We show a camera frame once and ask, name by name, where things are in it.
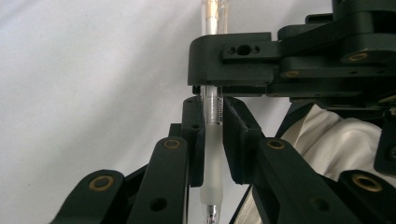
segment ballpoint pen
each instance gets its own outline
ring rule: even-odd
[[[225,34],[227,31],[228,0],[203,0],[203,35]],[[221,160],[222,96],[221,87],[202,86],[201,97],[205,118],[204,184],[200,188],[204,223],[218,224],[222,201]]]

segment white cloth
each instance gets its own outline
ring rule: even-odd
[[[282,136],[320,175],[338,180],[345,170],[363,170],[396,187],[396,179],[375,171],[374,160],[381,129],[358,119],[341,119],[314,105]],[[235,224],[262,223],[251,192]]]

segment black plastic part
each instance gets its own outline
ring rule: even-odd
[[[233,181],[251,184],[254,179],[256,150],[262,128],[244,102],[223,100],[223,145]]]
[[[268,223],[361,223],[298,152],[286,141],[260,142],[253,189],[262,220]],[[265,206],[274,195],[277,207]]]
[[[141,167],[130,175],[125,176],[125,186],[128,193],[129,205],[134,205],[134,200],[136,199],[137,192],[140,189],[140,185],[145,176],[147,165]]]
[[[169,129],[168,136],[179,136],[181,137],[181,124],[180,123],[172,123]]]
[[[114,182],[106,190],[90,189],[90,183],[99,176],[111,176]],[[116,171],[101,170],[87,175],[76,185],[51,223],[122,223],[127,208],[124,176]]]
[[[374,168],[381,174],[396,176],[396,118],[386,120],[382,127]]]
[[[189,170],[187,142],[180,137],[160,140],[127,223],[186,223]]]
[[[378,88],[396,82],[395,8],[393,0],[334,0],[333,14],[282,28],[280,41],[267,33],[200,37],[191,43],[188,83],[376,113],[395,94]]]
[[[199,96],[191,97],[183,103],[181,137],[189,143],[190,184],[200,187],[204,183],[205,121]]]
[[[341,197],[362,223],[396,223],[396,189],[367,172],[344,171],[338,179]]]
[[[257,63],[255,58],[269,51],[260,50],[253,54],[256,47],[254,43],[264,41],[265,44],[265,40],[271,43],[270,33],[205,35],[195,39],[190,46],[188,84],[265,86],[273,79],[275,68],[272,64]],[[224,46],[225,43],[230,44],[229,49]],[[244,48],[251,49],[251,53],[246,54],[246,51],[242,50]],[[226,62],[221,58],[222,52],[228,57],[225,58]],[[248,58],[255,62],[246,62]],[[227,63],[227,59],[236,60],[237,63]]]

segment pen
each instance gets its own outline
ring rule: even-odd
[[[203,35],[227,32],[228,0],[203,0]],[[222,95],[221,87],[202,86],[205,118],[205,169],[200,197],[205,224],[218,224],[222,202]]]

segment white background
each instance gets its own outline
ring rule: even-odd
[[[48,223],[96,170],[145,165],[181,121],[201,1],[0,2],[0,223]],[[330,0],[233,1],[229,33],[272,32],[331,12]],[[244,99],[273,136],[288,99]],[[246,187],[224,162],[221,223]],[[190,223],[202,223],[191,190]]]

